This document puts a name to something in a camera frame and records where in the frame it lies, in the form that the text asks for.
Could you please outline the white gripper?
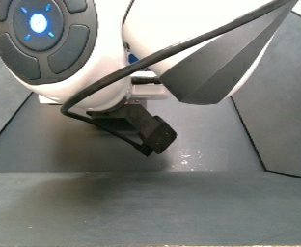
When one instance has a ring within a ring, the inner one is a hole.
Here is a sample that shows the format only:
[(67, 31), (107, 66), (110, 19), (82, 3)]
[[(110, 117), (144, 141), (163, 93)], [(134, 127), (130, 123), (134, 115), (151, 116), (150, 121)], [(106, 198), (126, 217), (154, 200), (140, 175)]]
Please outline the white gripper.
[[(168, 98), (170, 91), (154, 71), (135, 72), (131, 80), (130, 95), (132, 100), (164, 100)], [(63, 90), (58, 95), (55, 93), (39, 95), (39, 102), (42, 104), (63, 104), (78, 92), (79, 90)]]

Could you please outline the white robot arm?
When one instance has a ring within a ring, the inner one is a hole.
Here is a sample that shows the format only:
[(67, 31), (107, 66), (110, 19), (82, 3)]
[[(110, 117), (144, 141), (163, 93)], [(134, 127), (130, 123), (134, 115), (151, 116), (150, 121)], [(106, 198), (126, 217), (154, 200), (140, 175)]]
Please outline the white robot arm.
[(298, 0), (0, 0), (0, 57), (63, 104), (112, 72), (151, 69), (184, 103), (248, 80)]

